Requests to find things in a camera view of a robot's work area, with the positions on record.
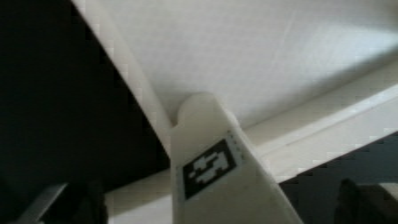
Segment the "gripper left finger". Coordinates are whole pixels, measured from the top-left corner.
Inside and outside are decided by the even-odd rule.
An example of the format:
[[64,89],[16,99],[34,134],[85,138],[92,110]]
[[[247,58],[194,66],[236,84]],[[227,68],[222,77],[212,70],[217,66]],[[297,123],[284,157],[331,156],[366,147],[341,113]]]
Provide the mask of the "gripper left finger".
[[101,183],[60,183],[46,187],[14,224],[108,224]]

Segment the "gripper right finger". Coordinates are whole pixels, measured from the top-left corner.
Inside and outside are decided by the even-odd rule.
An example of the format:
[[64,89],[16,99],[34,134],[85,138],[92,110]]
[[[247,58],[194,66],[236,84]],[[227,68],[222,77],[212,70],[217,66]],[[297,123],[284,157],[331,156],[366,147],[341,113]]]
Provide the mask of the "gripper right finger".
[[334,224],[398,224],[398,183],[341,181]]

